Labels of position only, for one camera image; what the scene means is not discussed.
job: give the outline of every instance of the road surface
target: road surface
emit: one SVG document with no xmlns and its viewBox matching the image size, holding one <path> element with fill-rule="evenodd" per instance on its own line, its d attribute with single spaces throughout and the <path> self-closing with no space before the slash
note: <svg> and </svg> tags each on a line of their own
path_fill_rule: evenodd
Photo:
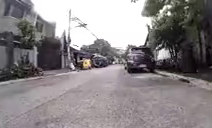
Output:
<svg viewBox="0 0 212 128">
<path fill-rule="evenodd" d="M 115 65 L 0 86 L 4 128 L 212 128 L 212 92 Z"/>
</svg>

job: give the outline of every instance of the bush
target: bush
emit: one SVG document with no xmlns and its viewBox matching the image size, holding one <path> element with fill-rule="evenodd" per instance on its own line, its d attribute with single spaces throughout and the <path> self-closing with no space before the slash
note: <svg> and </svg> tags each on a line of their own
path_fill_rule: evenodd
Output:
<svg viewBox="0 0 212 128">
<path fill-rule="evenodd" d="M 23 64 L 23 65 L 14 65 L 11 70 L 12 78 L 27 78 L 34 76 L 43 75 L 43 70 L 41 68 L 35 67 L 33 64 Z"/>
</svg>

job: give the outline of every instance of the car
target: car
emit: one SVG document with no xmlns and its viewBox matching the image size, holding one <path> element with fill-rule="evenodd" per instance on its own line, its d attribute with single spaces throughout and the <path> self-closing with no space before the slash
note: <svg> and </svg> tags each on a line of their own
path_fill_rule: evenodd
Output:
<svg viewBox="0 0 212 128">
<path fill-rule="evenodd" d="M 125 69 L 128 73 L 133 70 L 148 69 L 150 72 L 155 70 L 155 59 L 148 47 L 133 47 L 129 50 L 126 57 Z"/>
</svg>

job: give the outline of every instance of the building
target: building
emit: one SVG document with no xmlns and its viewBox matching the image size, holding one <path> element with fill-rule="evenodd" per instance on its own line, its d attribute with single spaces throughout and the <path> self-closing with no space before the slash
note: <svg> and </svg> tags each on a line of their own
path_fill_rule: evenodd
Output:
<svg viewBox="0 0 212 128">
<path fill-rule="evenodd" d="M 33 7 L 31 0 L 0 0 L 0 33 L 10 31 L 18 35 L 16 24 L 21 19 L 26 19 L 35 25 L 37 40 L 42 37 L 54 37 L 56 24 L 41 18 Z"/>
<path fill-rule="evenodd" d="M 36 40 L 40 40 L 43 37 L 55 37 L 55 23 L 50 23 L 34 11 L 34 5 L 31 0 L 0 0 L 0 36 L 4 35 L 4 32 L 12 32 L 12 36 L 19 35 L 17 23 L 21 19 L 26 19 L 36 27 Z M 22 49 L 16 47 L 15 38 L 13 57 L 6 54 L 6 43 L 2 43 L 3 37 L 0 37 L 0 69 L 6 68 L 9 58 L 13 58 L 14 63 L 18 62 L 21 57 L 28 56 L 29 61 L 37 66 L 37 48 Z"/>
</svg>

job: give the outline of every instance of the sky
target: sky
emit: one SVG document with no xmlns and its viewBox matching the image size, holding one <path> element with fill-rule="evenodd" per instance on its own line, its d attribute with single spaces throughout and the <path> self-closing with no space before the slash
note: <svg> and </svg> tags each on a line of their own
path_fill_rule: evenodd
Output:
<svg viewBox="0 0 212 128">
<path fill-rule="evenodd" d="M 56 36 L 68 30 L 69 9 L 99 39 L 113 47 L 126 48 L 128 44 L 143 45 L 147 36 L 148 18 L 141 16 L 144 0 L 33 0 L 35 10 L 46 20 L 56 22 Z M 96 38 L 84 28 L 71 30 L 72 44 L 92 44 Z"/>
</svg>

